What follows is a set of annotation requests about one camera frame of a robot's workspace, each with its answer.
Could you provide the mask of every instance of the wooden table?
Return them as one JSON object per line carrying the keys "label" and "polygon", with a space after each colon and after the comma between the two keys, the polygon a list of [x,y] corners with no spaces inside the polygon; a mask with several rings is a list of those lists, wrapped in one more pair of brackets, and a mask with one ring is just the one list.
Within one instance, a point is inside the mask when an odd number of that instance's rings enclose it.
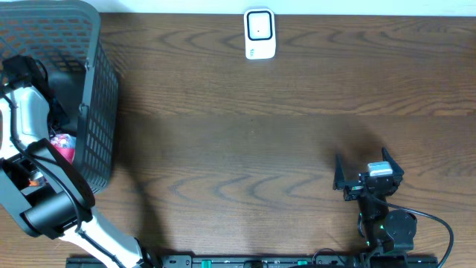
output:
{"label": "wooden table", "polygon": [[[447,220],[447,267],[476,257],[476,19],[277,16],[277,53],[245,58],[242,16],[103,14],[120,74],[115,168],[97,207],[157,249],[197,255],[364,248],[332,191],[386,146],[389,201]],[[414,253],[448,233],[419,217]],[[0,209],[0,267],[63,267],[84,251],[31,238]]]}

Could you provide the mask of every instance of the white wall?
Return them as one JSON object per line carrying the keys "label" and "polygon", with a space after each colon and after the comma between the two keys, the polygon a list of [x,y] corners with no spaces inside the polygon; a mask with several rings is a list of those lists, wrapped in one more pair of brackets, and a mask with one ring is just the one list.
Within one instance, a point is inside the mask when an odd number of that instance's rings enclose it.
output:
{"label": "white wall", "polygon": [[476,0],[85,0],[100,12],[476,16]]}

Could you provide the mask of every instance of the black square outline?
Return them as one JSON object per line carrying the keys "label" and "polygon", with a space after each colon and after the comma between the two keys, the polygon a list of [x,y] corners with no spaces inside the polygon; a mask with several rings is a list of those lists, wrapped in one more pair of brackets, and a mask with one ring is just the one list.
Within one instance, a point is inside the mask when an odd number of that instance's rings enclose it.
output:
{"label": "black square outline", "polygon": [[[251,38],[250,35],[250,14],[252,13],[267,13],[269,15],[269,32],[271,33],[268,38],[258,38],[258,39],[253,39]],[[248,30],[248,38],[251,41],[264,41],[264,40],[270,40],[273,37],[273,21],[271,18],[271,13],[267,10],[262,10],[262,11],[251,11],[246,15],[246,23],[247,23],[247,30]]]}

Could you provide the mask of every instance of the perforated basket wall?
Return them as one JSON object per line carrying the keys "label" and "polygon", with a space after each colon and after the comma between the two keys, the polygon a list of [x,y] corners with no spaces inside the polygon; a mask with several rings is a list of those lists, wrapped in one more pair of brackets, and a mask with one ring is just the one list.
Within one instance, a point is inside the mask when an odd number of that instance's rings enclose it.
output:
{"label": "perforated basket wall", "polygon": [[[118,80],[99,34],[99,14],[81,1],[0,3],[0,61],[22,54],[46,66],[77,135],[73,166],[95,193],[111,175],[118,103]],[[1,66],[0,81],[7,83]]]}

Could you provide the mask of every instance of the basket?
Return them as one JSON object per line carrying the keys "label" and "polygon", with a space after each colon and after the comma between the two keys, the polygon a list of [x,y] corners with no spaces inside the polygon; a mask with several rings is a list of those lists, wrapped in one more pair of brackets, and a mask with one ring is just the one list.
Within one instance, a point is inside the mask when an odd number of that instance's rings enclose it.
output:
{"label": "basket", "polygon": [[[118,107],[118,79],[99,40],[100,17],[82,1],[0,3],[0,61],[40,60],[76,135],[73,166],[94,193],[108,184]],[[0,81],[7,82],[0,66]]]}

